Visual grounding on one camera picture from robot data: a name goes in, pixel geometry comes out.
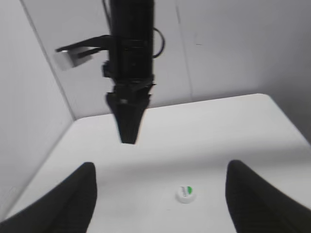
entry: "cable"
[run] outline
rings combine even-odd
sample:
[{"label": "cable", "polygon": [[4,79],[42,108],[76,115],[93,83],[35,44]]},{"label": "cable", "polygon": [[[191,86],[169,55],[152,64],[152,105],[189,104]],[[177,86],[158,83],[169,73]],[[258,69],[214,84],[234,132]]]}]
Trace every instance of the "cable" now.
[{"label": "cable", "polygon": [[108,24],[109,30],[111,31],[111,15],[108,12],[108,7],[107,7],[107,4],[106,4],[106,0],[102,0],[102,2],[103,2],[103,6],[104,6],[104,11],[105,11],[105,16],[106,16],[107,24]]},{"label": "cable", "polygon": [[154,30],[155,30],[157,33],[159,33],[159,35],[160,35],[160,37],[161,37],[161,39],[162,39],[162,45],[161,45],[160,51],[159,51],[157,54],[155,54],[155,55],[152,56],[153,58],[157,58],[157,57],[159,57],[159,56],[163,53],[163,51],[164,51],[164,49],[165,49],[166,41],[165,41],[164,35],[162,34],[162,32],[160,32],[159,29],[154,28]]}]

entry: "white wall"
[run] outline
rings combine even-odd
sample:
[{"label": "white wall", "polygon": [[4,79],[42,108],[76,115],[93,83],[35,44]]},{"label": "white wall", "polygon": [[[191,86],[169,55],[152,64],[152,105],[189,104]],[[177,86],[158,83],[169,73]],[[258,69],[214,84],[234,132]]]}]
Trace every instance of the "white wall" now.
[{"label": "white wall", "polygon": [[18,0],[0,1],[0,45],[1,220],[72,116]]},{"label": "white wall", "polygon": [[269,94],[311,141],[311,1],[177,3],[194,100]]},{"label": "white wall", "polygon": [[[112,81],[102,77],[101,65],[107,53],[80,67],[61,71],[54,62],[56,48],[94,36],[109,34],[102,0],[23,0],[38,31],[44,48],[64,88],[77,118],[109,113],[106,92]],[[155,59],[155,82],[151,106],[191,101],[182,40],[174,0],[156,1],[155,25],[166,37],[164,54]],[[156,37],[155,50],[160,38]]]}]

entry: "table surface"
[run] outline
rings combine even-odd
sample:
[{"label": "table surface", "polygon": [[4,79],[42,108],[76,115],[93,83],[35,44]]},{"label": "table surface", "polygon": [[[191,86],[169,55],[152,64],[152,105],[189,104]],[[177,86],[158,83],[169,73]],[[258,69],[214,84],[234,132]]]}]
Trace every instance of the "table surface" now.
[{"label": "table surface", "polygon": [[[226,166],[239,159],[311,208],[311,149],[262,94],[148,109],[136,145],[119,142],[112,115],[76,121],[9,216],[63,181],[83,162],[97,170],[98,200],[88,233],[226,232]],[[175,199],[192,186],[190,204]]]}]

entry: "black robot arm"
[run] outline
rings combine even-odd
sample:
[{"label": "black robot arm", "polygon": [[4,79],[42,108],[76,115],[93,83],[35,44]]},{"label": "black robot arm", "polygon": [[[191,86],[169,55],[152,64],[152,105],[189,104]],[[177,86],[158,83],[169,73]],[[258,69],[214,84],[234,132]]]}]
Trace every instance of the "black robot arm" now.
[{"label": "black robot arm", "polygon": [[[102,70],[104,77],[114,81],[114,88],[107,93],[106,101],[117,121],[121,141],[134,144],[154,85],[153,59],[163,52],[165,40],[154,28],[154,0],[110,0],[110,13],[104,0],[103,4],[111,35],[61,47],[56,52],[69,61],[69,67],[76,67],[94,53],[109,51]],[[153,55],[154,31],[162,38],[157,55]],[[59,63],[64,66],[65,60]]]}]

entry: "white bottle cap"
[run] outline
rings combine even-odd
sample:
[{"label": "white bottle cap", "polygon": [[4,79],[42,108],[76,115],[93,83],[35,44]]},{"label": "white bottle cap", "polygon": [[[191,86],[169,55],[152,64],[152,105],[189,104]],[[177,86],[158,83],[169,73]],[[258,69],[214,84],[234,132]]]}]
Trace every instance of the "white bottle cap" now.
[{"label": "white bottle cap", "polygon": [[188,204],[194,201],[196,194],[190,186],[180,186],[176,193],[176,198],[179,202]]}]

